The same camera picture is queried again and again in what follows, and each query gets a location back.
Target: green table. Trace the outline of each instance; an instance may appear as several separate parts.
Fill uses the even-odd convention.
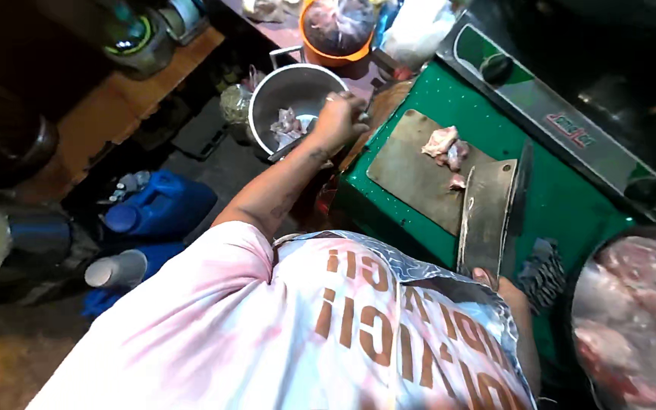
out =
[[[462,139],[499,161],[519,158],[529,137],[451,68],[435,59],[365,151],[342,174],[332,211],[341,211],[367,235],[412,257],[453,270],[457,238],[393,197],[366,174],[407,109],[422,112],[442,127],[456,126]],[[567,274],[578,271],[598,244],[634,222],[577,172],[538,143],[533,144],[533,173],[524,231],[516,242],[515,272],[520,271],[539,237],[558,241]],[[534,318],[533,327],[542,357],[555,361],[547,315]]]

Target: pot handle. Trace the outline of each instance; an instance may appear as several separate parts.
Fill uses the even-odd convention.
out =
[[[280,50],[270,51],[270,61],[273,62],[273,70],[278,69],[277,56],[283,54],[289,54],[290,52],[300,51],[300,62],[305,63],[305,50],[302,45],[294,45],[292,47],[281,48]]]

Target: cutting board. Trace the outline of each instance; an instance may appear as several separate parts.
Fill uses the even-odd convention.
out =
[[[457,236],[464,195],[447,190],[452,176],[447,166],[438,166],[434,158],[421,153],[432,132],[439,128],[443,127],[431,118],[408,109],[369,166],[367,175],[390,194]],[[472,139],[462,135],[461,129],[458,131],[460,139]],[[470,144],[460,174],[467,178],[474,164],[493,161],[493,158]]]

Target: metal bowl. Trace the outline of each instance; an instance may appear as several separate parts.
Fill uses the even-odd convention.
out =
[[[349,88],[331,71],[314,64],[292,64],[271,72],[260,82],[249,102],[249,127],[257,144],[268,154],[278,142],[270,126],[278,120],[280,108],[293,108],[300,120],[317,117],[326,95]]]

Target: cleaver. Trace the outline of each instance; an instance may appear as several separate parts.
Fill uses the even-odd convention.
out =
[[[480,163],[467,176],[457,270],[472,277],[473,268],[485,269],[495,291],[500,275],[511,276],[515,268],[532,165],[533,143],[526,139],[520,159]]]

